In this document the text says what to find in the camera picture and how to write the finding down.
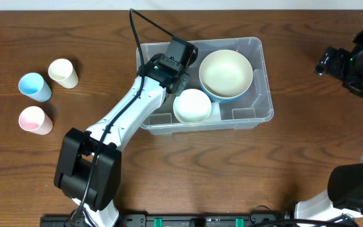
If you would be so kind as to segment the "light grey bowl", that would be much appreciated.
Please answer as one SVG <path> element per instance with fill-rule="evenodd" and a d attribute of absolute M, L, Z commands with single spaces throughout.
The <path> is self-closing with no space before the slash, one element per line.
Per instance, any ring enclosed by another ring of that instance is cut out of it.
<path fill-rule="evenodd" d="M 205 120 L 193 120 L 193 121 L 184 120 L 181 116 L 179 116 L 177 114 L 175 114 L 175 118 L 181 123 L 194 123 L 194 122 L 207 122 L 207 121 L 209 121 L 209 117 L 207 117 Z"/>

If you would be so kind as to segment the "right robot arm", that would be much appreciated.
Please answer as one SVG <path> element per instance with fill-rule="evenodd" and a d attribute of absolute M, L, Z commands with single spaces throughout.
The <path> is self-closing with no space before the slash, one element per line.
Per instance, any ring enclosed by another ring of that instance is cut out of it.
<path fill-rule="evenodd" d="M 328 74 L 352 94 L 363 98 L 363 29 L 352 39 L 354 48 L 328 47 L 315 73 Z M 363 149 L 357 163 L 333 169 L 326 190 L 295 204 L 291 226 L 355 226 L 363 218 Z"/>

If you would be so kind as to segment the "dark blue bowl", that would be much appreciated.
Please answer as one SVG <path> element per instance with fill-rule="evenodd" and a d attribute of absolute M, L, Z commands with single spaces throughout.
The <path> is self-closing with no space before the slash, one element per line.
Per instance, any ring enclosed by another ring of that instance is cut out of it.
<path fill-rule="evenodd" d="M 241 96 L 231 97 L 231 98 L 224 98 L 224 97 L 218 97 L 213 95 L 208 95 L 211 101 L 217 102 L 217 103 L 230 103 L 235 102 L 241 98 Z"/>
<path fill-rule="evenodd" d="M 200 83 L 200 87 L 202 89 L 202 91 L 208 96 L 208 95 L 213 95 L 213 96 L 217 96 L 217 95 L 214 95 L 212 94 L 202 83 Z M 247 89 L 246 91 L 244 91 L 242 94 L 238 95 L 238 96 L 241 96 L 243 97 L 247 92 L 248 92 L 249 89 Z"/>

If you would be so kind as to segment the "pink cup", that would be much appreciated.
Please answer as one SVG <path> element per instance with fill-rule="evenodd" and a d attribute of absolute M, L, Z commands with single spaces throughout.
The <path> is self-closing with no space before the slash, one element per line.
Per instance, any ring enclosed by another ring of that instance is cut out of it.
<path fill-rule="evenodd" d="M 18 118 L 19 126 L 27 132 L 46 135 L 53 128 L 53 122 L 49 116 L 37 106 L 25 108 Z"/>

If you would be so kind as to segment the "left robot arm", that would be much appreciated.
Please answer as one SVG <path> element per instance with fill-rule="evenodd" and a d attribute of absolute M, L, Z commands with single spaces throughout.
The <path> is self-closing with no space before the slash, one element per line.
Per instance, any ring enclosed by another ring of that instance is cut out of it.
<path fill-rule="evenodd" d="M 143 62 L 127 94 L 85 131 L 72 128 L 64 136 L 54 185 L 77 202 L 68 226 L 114 226 L 113 204 L 121 178 L 122 151 L 143 121 L 167 99 L 180 95 L 190 81 L 186 70 L 198 47 L 173 38 L 166 52 Z"/>

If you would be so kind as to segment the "white bowl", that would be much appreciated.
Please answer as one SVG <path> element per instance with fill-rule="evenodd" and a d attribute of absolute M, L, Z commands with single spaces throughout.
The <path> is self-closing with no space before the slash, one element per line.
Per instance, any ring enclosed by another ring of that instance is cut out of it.
<path fill-rule="evenodd" d="M 187 89 L 173 102 L 173 112 L 184 120 L 205 120 L 209 117 L 212 104 L 209 97 L 201 90 Z"/>

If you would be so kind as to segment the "large beige bowl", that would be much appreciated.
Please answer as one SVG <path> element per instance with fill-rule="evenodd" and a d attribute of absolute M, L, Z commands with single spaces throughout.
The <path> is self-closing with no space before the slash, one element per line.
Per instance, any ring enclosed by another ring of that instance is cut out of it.
<path fill-rule="evenodd" d="M 251 86 L 253 75 L 249 60 L 233 50 L 212 52 L 199 67 L 199 80 L 204 90 L 221 99 L 241 96 Z"/>

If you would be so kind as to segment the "light blue cup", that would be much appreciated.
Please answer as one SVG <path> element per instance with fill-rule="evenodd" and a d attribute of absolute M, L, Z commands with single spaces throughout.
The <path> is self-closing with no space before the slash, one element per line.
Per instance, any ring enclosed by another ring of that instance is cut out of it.
<path fill-rule="evenodd" d="M 38 102 L 46 102 L 52 96 L 52 90 L 38 73 L 24 75 L 18 83 L 19 91 Z"/>

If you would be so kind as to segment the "cream white cup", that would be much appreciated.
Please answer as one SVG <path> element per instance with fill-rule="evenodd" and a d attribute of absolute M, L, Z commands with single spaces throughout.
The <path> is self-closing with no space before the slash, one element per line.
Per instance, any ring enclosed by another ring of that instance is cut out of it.
<path fill-rule="evenodd" d="M 67 89 L 78 85 L 79 78 L 73 64 L 67 59 L 56 59 L 49 68 L 48 74 L 51 79 Z"/>

